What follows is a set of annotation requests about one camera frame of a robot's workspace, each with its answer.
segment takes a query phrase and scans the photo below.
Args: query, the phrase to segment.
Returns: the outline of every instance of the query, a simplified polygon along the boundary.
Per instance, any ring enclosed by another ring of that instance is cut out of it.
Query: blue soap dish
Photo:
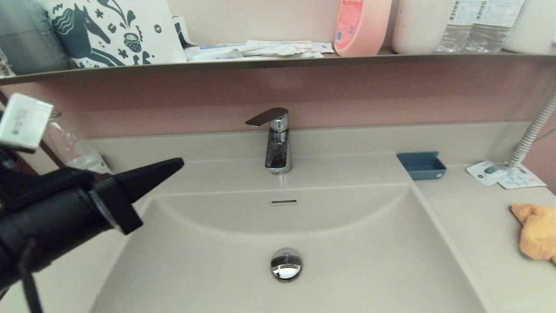
[[[438,151],[398,153],[398,159],[411,178],[438,179],[446,173],[446,166],[438,159]]]

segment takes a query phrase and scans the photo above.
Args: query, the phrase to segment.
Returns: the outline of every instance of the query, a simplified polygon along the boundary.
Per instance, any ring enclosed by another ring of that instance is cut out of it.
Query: white sink basin
[[[408,185],[161,197],[144,220],[92,312],[485,311]],[[292,282],[270,270],[285,247]]]

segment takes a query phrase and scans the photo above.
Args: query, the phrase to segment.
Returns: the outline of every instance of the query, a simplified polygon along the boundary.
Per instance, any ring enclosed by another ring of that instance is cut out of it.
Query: white hose
[[[537,114],[537,117],[533,120],[529,128],[527,128],[527,131],[523,135],[523,138],[515,148],[515,151],[512,154],[512,158],[508,162],[509,167],[516,167],[521,164],[521,162],[523,162],[523,160],[527,156],[527,153],[529,152],[529,149],[531,148],[531,145],[535,141],[535,138],[537,138],[540,130],[548,122],[550,116],[555,110],[556,89],[552,92],[552,95],[548,99],[547,103],[540,110],[539,114]]]

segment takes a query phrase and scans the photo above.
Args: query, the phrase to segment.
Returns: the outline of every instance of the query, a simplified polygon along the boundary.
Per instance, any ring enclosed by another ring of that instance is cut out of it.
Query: chrome faucet
[[[287,110],[275,107],[245,122],[254,127],[270,124],[265,167],[274,175],[291,171],[290,125]]]

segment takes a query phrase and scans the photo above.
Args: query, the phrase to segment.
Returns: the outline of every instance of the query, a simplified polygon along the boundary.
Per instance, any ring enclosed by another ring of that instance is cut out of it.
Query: shelf
[[[229,61],[204,63],[171,63],[157,65],[134,65],[119,67],[101,67],[96,69],[75,69],[68,71],[45,72],[40,74],[21,75],[0,79],[0,86],[22,84],[55,79],[72,79],[78,77],[96,77],[111,75],[137,75],[159,72],[213,71],[240,69],[273,69],[280,67],[310,66],[341,66],[367,65],[385,63],[416,63],[416,62],[535,62],[556,63],[555,55],[529,55],[511,52],[501,53],[469,53],[431,55],[396,55],[391,49],[383,49],[377,56],[340,57],[327,55],[324,58],[307,58],[300,60],[261,60],[261,61]]]

